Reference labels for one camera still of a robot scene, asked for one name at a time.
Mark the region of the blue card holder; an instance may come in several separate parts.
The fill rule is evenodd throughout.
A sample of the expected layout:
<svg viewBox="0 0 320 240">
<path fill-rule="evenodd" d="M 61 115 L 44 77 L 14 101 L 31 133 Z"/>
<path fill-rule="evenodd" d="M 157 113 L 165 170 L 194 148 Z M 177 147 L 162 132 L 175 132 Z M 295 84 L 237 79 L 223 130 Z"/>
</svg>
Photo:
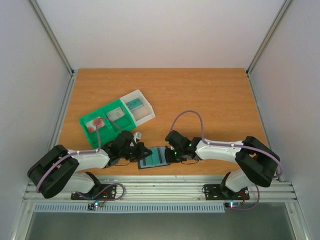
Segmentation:
<svg viewBox="0 0 320 240">
<path fill-rule="evenodd" d="M 169 166 L 165 157 L 166 146 L 151 147 L 152 154 L 137 162 L 139 170 Z"/>
</svg>

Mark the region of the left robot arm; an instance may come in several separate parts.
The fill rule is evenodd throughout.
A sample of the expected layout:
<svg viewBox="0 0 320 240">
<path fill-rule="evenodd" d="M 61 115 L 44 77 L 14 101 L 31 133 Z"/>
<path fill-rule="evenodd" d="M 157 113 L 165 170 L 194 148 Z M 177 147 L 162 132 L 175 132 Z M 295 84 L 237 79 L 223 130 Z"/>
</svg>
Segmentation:
<svg viewBox="0 0 320 240">
<path fill-rule="evenodd" d="M 27 171 L 36 192 L 46 199 L 62 191 L 75 192 L 86 200 L 96 200 L 105 191 L 102 183 L 88 170 L 115 166 L 120 159 L 131 163 L 152 155 L 134 134 L 123 130 L 114 140 L 93 150 L 68 150 L 54 146 Z"/>
</svg>

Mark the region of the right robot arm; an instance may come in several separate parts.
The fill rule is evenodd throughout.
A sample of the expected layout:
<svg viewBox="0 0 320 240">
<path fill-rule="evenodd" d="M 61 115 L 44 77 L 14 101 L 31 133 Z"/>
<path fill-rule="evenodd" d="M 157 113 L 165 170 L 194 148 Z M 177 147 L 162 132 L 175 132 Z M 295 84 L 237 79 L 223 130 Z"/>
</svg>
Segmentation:
<svg viewBox="0 0 320 240">
<path fill-rule="evenodd" d="M 250 185 L 268 188 L 275 176 L 280 158 L 253 136 L 244 141 L 210 141 L 201 137 L 188 139 L 172 130 L 165 141 L 170 145 L 164 151 L 168 163 L 188 160 L 220 160 L 236 163 L 239 169 L 228 172 L 213 191 L 223 200 L 231 200 Z"/>
</svg>

